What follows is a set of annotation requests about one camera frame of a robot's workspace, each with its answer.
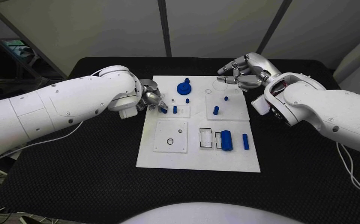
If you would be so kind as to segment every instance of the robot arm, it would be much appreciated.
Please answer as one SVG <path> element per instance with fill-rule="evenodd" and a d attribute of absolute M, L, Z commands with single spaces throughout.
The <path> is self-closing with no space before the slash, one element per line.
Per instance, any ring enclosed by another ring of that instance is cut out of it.
<path fill-rule="evenodd" d="M 80 123 L 105 108 L 119 117 L 159 106 L 156 84 L 138 80 L 123 66 L 106 67 L 99 76 L 56 83 L 24 95 L 0 101 L 0 154 L 24 142 Z"/>
<path fill-rule="evenodd" d="M 326 90 L 302 74 L 280 74 L 254 53 L 233 60 L 217 73 L 231 68 L 233 76 L 218 76 L 220 82 L 236 84 L 244 91 L 264 86 L 263 95 L 250 103 L 260 115 L 272 111 L 289 126 L 305 120 L 322 136 L 360 151 L 360 95 Z"/>

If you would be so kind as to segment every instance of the white platform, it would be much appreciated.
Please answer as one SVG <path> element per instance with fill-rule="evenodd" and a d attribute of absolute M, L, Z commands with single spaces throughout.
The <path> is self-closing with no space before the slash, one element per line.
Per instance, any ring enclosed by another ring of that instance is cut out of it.
<path fill-rule="evenodd" d="M 179 95 L 175 87 L 185 78 L 191 93 Z M 136 167 L 260 172 L 244 97 L 237 87 L 218 83 L 215 77 L 154 76 L 154 81 L 168 112 L 146 111 Z M 214 106 L 220 108 L 217 115 L 211 114 Z M 213 148 L 200 148 L 200 128 L 211 129 Z M 233 150 L 227 152 L 214 146 L 214 133 L 223 130 L 228 130 L 231 136 Z M 243 133 L 249 150 L 243 149 Z"/>

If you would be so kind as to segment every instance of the round hole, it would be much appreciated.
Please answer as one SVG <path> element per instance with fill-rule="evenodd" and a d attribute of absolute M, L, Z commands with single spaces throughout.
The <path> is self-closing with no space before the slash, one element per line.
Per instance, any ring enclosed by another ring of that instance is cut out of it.
<path fill-rule="evenodd" d="M 335 127 L 332 128 L 332 132 L 335 133 L 338 130 L 339 130 L 339 127 L 335 126 Z"/>

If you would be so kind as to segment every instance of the table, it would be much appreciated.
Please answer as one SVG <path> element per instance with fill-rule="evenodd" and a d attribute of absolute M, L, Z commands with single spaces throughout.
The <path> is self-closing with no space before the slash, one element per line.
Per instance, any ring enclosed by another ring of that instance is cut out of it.
<path fill-rule="evenodd" d="M 69 78 L 110 65 L 126 66 L 139 79 L 215 76 L 227 62 L 223 58 L 87 57 Z M 272 62 L 280 72 L 303 73 L 326 89 L 338 88 L 318 61 Z M 250 101 L 262 91 L 257 88 L 244 94 L 260 173 L 135 168 L 145 112 L 120 120 L 116 112 L 105 110 L 66 139 L 22 151 L 0 187 L 0 206 L 51 218 L 116 223 L 168 204 L 218 202 L 305 223 L 357 223 L 360 191 L 349 182 L 335 143 L 306 122 L 287 127 L 270 114 L 257 115 Z M 358 165 L 358 152 L 349 153 Z"/>

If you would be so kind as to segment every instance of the black cable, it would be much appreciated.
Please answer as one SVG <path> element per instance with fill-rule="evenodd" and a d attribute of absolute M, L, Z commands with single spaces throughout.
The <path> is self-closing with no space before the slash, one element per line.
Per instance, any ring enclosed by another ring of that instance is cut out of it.
<path fill-rule="evenodd" d="M 0 224 L 4 224 L 4 223 L 5 223 L 5 221 L 8 220 L 11 214 L 12 214 L 12 212 L 8 214 L 8 216 L 5 217 L 5 220 L 4 220 Z"/>

